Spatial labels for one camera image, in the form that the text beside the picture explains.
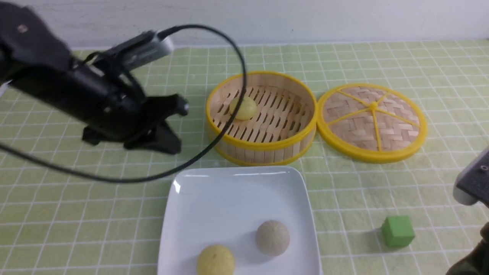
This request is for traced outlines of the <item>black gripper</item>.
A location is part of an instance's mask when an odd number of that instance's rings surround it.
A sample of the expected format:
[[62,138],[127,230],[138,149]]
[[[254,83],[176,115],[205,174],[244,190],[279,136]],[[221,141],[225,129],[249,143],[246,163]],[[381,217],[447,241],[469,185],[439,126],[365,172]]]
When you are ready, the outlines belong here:
[[187,116],[188,101],[179,94],[145,96],[111,71],[98,74],[88,65],[72,69],[72,115],[84,122],[82,141],[118,142],[128,150],[181,152],[181,139],[166,122],[173,115]]

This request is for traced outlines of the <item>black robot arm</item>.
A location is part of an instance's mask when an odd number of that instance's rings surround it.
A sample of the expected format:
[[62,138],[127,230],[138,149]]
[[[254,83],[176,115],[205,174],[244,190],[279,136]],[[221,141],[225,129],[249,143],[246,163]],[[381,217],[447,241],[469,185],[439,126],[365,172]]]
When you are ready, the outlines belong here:
[[104,52],[76,58],[27,6],[1,2],[1,80],[84,123],[82,141],[120,143],[128,150],[181,152],[166,122],[188,114],[179,95],[147,96],[131,70],[171,54],[168,37],[150,30]]

